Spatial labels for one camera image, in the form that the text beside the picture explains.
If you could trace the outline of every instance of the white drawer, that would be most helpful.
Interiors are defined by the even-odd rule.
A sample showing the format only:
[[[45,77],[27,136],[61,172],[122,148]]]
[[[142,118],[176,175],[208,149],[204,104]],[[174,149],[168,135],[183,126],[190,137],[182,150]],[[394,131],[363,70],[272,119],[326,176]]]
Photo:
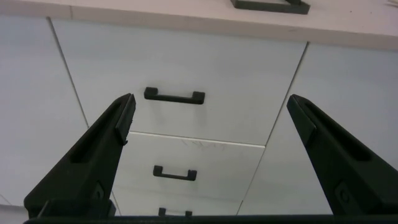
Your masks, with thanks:
[[[127,140],[114,186],[230,200],[243,199],[264,151],[263,147],[145,134],[130,134]],[[154,166],[162,166],[162,174],[180,176],[195,170],[196,179],[156,177]]]
[[[305,42],[54,21],[89,124],[117,97],[132,131],[265,145]],[[204,92],[203,105],[145,100]]]
[[[120,187],[113,187],[113,192],[121,215],[157,216],[160,208],[166,215],[236,215],[241,203]]]

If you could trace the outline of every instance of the black drawer handle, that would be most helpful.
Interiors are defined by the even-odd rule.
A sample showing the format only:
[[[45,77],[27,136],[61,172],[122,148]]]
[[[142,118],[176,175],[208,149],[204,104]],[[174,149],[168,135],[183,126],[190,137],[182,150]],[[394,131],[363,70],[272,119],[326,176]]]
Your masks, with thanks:
[[[166,216],[166,208],[159,208],[159,213],[158,215],[160,217],[165,217]],[[191,217],[192,212],[191,211],[185,211],[185,217]]]
[[[191,103],[202,105],[205,102],[205,93],[194,91],[192,97],[181,97],[181,96],[168,96],[158,95],[157,88],[147,87],[144,92],[144,98],[147,100],[159,100],[177,103]]]
[[[155,177],[165,177],[165,178],[178,179],[178,180],[195,181],[197,179],[197,173],[198,173],[196,170],[188,170],[188,175],[184,177],[179,175],[163,174],[162,172],[163,172],[162,166],[154,166]]]

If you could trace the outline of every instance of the countertop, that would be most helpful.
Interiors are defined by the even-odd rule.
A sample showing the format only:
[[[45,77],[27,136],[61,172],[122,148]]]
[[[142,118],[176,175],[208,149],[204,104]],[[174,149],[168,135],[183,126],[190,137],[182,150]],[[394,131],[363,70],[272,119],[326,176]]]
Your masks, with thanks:
[[[398,50],[388,0],[303,0],[308,15],[235,9],[230,0],[0,0],[0,14]]]

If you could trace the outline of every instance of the kitchen cabinet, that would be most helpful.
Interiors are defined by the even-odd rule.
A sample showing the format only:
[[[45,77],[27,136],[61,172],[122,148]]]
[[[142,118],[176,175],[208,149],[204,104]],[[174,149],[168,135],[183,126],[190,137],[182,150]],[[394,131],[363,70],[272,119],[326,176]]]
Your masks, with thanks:
[[[398,169],[397,84],[398,52],[310,44],[288,96],[311,100]],[[239,215],[325,213],[328,202],[284,104]]]
[[[241,202],[216,200],[191,195],[165,194],[148,190],[113,187],[122,215],[157,216],[159,209],[165,215],[236,215]]]
[[[54,20],[89,125],[133,93],[131,131],[265,145],[305,42]],[[144,98],[205,93],[202,105]]]
[[[264,152],[264,146],[146,134],[129,134],[127,140],[114,186],[236,202],[243,200]],[[162,169],[158,174],[155,166]]]
[[[0,194],[24,197],[87,129],[44,18],[0,16]]]

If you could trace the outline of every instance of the black plastic part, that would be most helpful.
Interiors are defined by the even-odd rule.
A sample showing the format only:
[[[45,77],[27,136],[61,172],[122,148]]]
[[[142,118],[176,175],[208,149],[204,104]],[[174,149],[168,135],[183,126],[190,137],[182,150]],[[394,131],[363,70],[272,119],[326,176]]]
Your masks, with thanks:
[[[108,218],[116,213],[116,207],[110,199],[63,200],[53,199],[46,202],[37,216],[43,217],[85,217]]]
[[[166,208],[159,208],[158,216],[165,217],[165,216],[174,216],[174,215],[166,215]],[[185,217],[191,217],[191,211],[185,211]]]
[[[398,214],[398,171],[311,101],[287,109],[335,215]]]
[[[194,91],[192,97],[181,97],[181,96],[168,96],[158,95],[157,88],[147,87],[144,92],[144,98],[147,100],[159,100],[177,103],[190,103],[196,105],[202,105],[205,102],[205,93]]]
[[[333,215],[233,215],[233,216],[192,216],[192,217],[108,217],[106,219],[93,218],[51,218],[33,219],[25,224],[285,224],[285,223],[397,223],[397,215],[361,215],[361,216],[333,216]]]
[[[307,15],[310,5],[301,0],[286,0],[289,4],[278,4],[259,1],[231,0],[236,9],[247,9],[267,12],[284,12]]]
[[[26,196],[29,218],[37,217],[49,200],[109,200],[135,109],[132,94],[118,98],[106,109]]]
[[[196,170],[188,170],[188,175],[186,177],[179,176],[179,175],[172,175],[172,174],[163,174],[163,167],[162,166],[154,166],[154,176],[155,177],[165,177],[170,179],[177,179],[177,180],[189,180],[195,181],[197,179],[197,171]]]

